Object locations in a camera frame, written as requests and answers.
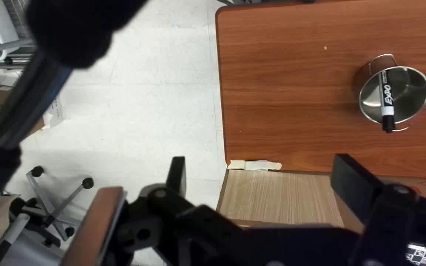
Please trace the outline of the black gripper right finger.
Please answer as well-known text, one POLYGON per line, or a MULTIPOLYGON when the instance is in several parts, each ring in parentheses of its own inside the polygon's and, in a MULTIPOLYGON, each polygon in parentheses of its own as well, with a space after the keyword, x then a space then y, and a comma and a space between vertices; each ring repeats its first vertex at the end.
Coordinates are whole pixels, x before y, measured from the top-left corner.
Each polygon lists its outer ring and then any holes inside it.
POLYGON ((347 153, 334 156, 330 183, 358 218, 370 215, 377 195, 383 189, 383 183, 347 153))

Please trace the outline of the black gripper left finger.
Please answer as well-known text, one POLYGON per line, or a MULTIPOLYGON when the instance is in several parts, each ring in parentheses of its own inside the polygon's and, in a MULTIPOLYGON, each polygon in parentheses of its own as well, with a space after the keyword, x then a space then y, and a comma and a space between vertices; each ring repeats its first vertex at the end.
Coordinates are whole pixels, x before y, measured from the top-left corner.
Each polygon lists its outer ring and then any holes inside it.
POLYGON ((166 186, 179 195, 186 193, 186 161, 183 156, 173 156, 166 180, 166 186))

